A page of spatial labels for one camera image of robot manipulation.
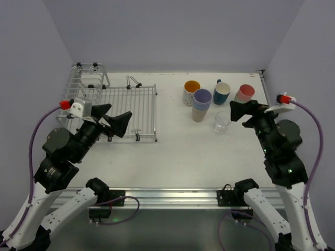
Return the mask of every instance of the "blue mug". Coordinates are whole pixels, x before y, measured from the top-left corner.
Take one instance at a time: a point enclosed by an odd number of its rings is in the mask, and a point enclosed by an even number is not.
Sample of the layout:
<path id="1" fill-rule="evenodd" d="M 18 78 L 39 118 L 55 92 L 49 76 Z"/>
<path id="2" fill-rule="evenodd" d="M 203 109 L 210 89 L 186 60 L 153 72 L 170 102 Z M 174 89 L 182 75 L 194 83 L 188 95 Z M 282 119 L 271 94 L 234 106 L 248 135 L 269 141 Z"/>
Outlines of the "blue mug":
<path id="1" fill-rule="evenodd" d="M 224 102 L 226 102 L 229 94 L 230 94 L 230 86 L 227 83 L 221 82 L 221 80 L 219 79 L 214 88 L 214 94 L 213 94 L 214 103 L 217 105 L 222 105 Z"/>

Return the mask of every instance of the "red cup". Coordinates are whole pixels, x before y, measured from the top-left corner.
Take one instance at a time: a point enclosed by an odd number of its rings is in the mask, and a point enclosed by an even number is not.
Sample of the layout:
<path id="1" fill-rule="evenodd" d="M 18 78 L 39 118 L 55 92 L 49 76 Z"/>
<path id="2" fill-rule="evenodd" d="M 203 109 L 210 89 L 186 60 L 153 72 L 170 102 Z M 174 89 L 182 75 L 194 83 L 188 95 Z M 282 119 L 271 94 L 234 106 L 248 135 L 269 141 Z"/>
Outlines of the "red cup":
<path id="1" fill-rule="evenodd" d="M 251 85 L 241 85 L 239 91 L 236 93 L 236 98 L 241 102 L 248 102 L 255 94 L 255 89 Z"/>

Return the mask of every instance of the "glass cup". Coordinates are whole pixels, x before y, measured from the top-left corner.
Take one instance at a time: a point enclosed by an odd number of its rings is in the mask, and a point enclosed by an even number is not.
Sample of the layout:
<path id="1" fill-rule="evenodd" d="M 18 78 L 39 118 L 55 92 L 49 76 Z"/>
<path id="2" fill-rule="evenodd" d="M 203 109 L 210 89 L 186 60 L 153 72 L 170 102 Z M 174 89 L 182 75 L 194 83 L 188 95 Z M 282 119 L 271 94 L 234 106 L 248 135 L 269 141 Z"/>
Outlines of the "glass cup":
<path id="1" fill-rule="evenodd" d="M 220 111 L 215 115 L 215 131 L 217 133 L 224 133 L 228 127 L 228 125 L 231 124 L 230 120 L 230 112 L 228 111 Z"/>

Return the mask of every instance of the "purple cable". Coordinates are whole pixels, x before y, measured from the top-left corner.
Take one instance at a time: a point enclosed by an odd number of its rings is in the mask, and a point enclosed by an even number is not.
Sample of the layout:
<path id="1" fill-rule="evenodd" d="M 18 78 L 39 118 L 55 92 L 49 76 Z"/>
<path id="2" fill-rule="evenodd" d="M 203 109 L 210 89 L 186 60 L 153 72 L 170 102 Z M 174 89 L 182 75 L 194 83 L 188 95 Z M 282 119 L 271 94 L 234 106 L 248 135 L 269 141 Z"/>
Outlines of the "purple cable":
<path id="1" fill-rule="evenodd" d="M 34 169 L 32 167 L 32 146 L 34 144 L 34 139 L 37 133 L 38 128 L 40 127 L 40 125 L 42 124 L 42 122 L 44 121 L 44 119 L 46 119 L 47 116 L 49 116 L 50 114 L 52 114 L 54 111 L 57 111 L 58 109 L 60 109 L 60 107 L 56 107 L 53 108 L 52 110 L 48 111 L 37 123 L 37 125 L 35 126 L 31 138 L 30 138 L 30 143 L 29 143 L 29 178 L 30 178 L 30 189 L 29 189 L 29 197 L 28 197 L 28 204 L 31 204 L 32 202 L 32 197 L 34 195 Z M 20 229 L 22 223 L 24 222 L 27 214 L 29 212 L 29 208 L 26 208 L 23 212 L 23 215 L 19 221 L 19 223 L 17 224 L 17 226 L 14 228 L 14 230 L 10 233 L 9 237 L 13 237 L 14 234 L 16 234 L 16 232 Z M 4 240 L 0 243 L 0 247 L 2 247 L 3 245 L 6 244 L 8 240 Z"/>
<path id="2" fill-rule="evenodd" d="M 253 220 L 257 221 L 258 223 L 260 223 L 260 224 L 262 224 L 264 226 L 264 224 L 263 224 L 262 221 L 258 220 L 257 218 L 255 218 L 255 217 L 253 217 L 253 216 L 251 216 L 251 215 L 249 215 L 247 213 L 243 213 L 243 212 L 239 212 L 239 211 L 229 211 L 228 213 L 225 213 L 221 217 L 221 219 L 219 220 L 218 227 L 217 227 L 218 240 L 219 240 L 219 244 L 220 244 L 220 247 L 221 247 L 222 251 L 226 251 L 226 249 L 225 249 L 225 247 L 224 247 L 224 245 L 223 245 L 223 243 L 222 243 L 222 241 L 220 239 L 220 225 L 221 225 L 222 221 L 224 220 L 224 218 L 227 217 L 228 215 L 232 214 L 232 213 L 237 213 L 237 214 L 240 214 L 240 215 L 252 218 Z M 252 229 L 258 230 L 261 234 L 263 234 L 266 237 L 267 241 L 269 242 L 270 251 L 272 250 L 271 239 L 270 239 L 270 237 L 263 230 L 259 229 L 258 227 L 255 227 L 255 226 L 250 226 L 250 225 L 246 225 L 246 226 L 250 227 Z"/>
<path id="3" fill-rule="evenodd" d="M 305 190 L 304 190 L 303 203 L 304 203 L 304 206 L 306 206 L 307 205 L 307 196 L 308 196 L 308 192 L 309 192 L 309 189 L 310 189 L 310 185 L 311 185 L 312 180 L 314 178 L 315 172 L 318 168 L 319 162 L 321 160 L 322 152 L 323 152 L 323 131 L 322 131 L 322 127 L 321 127 L 321 124 L 320 124 L 319 120 L 316 118 L 316 116 L 307 107 L 305 107 L 304 105 L 302 105 L 302 104 L 300 104 L 296 101 L 293 101 L 293 100 L 290 100 L 290 103 L 293 103 L 296 106 L 300 107 L 301 109 L 305 110 L 313 118 L 313 120 L 316 123 L 316 126 L 318 127 L 319 135 L 320 135 L 319 152 L 318 152 L 318 155 L 316 157 L 316 160 L 315 160 L 314 166 L 312 168 L 312 171 L 310 172 L 309 180 L 307 181 L 307 184 L 306 184 L 306 187 L 305 187 Z M 306 220 L 306 224 L 307 224 L 307 228 L 308 228 L 310 238 L 311 238 L 313 244 L 316 246 L 317 241 L 315 239 L 315 236 L 314 236 L 311 224 L 310 224 L 309 213 L 308 213 L 308 210 L 306 208 L 304 208 L 304 214 L 305 214 L 305 220 Z"/>
<path id="4" fill-rule="evenodd" d="M 95 222 L 95 223 L 97 223 L 98 225 L 112 226 L 112 225 L 117 225 L 117 224 L 124 223 L 124 222 L 129 221 L 132 218 L 134 218 L 135 215 L 138 213 L 138 210 L 140 209 L 140 201 L 136 197 L 133 197 L 133 196 L 122 196 L 122 197 L 119 197 L 119 198 L 116 198 L 116 199 L 113 199 L 113 200 L 109 200 L 109 201 L 106 201 L 106 202 L 95 204 L 94 206 L 103 206 L 103 205 L 111 204 L 111 203 L 113 203 L 115 201 L 123 200 L 123 199 L 126 199 L 126 198 L 136 200 L 136 202 L 137 202 L 137 208 L 136 208 L 135 212 L 131 216 L 129 216 L 128 218 L 125 218 L 122 221 L 118 221 L 118 222 L 112 222 L 112 223 Z"/>

